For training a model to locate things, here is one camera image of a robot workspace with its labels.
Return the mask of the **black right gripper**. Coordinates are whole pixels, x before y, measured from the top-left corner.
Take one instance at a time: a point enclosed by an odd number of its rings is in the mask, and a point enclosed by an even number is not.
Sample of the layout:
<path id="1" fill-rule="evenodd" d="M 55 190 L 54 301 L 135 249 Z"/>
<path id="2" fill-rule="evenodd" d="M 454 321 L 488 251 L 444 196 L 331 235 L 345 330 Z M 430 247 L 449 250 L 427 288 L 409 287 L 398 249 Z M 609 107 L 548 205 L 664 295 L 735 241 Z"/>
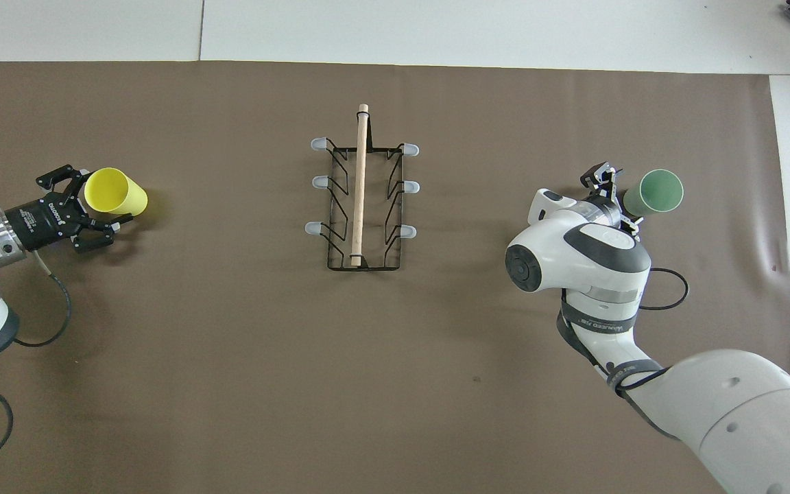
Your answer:
<path id="1" fill-rule="evenodd" d="M 620 171 L 611 163 L 600 163 L 587 169 L 580 177 L 580 184 L 597 195 L 597 207 L 602 210 L 609 222 L 620 222 L 619 228 L 630 237 L 639 238 L 642 216 L 631 215 L 623 205 L 623 191 L 617 187 Z"/>

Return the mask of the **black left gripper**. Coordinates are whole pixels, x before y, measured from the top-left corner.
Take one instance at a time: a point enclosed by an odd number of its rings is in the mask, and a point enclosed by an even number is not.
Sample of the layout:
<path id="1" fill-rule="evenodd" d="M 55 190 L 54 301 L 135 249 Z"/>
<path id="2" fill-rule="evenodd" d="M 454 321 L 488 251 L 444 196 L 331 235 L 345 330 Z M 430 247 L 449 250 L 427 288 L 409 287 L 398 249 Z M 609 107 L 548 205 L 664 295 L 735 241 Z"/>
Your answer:
<path id="1" fill-rule="evenodd" d="M 4 212 L 23 250 L 35 251 L 70 237 L 75 252 L 80 254 L 114 243 L 115 235 L 134 215 L 126 213 L 111 222 L 84 216 L 80 191 L 90 177 L 87 169 L 63 165 L 36 178 L 36 185 L 46 191 L 41 199 Z M 62 193 L 56 193 L 56 185 L 64 181 L 69 184 Z"/>

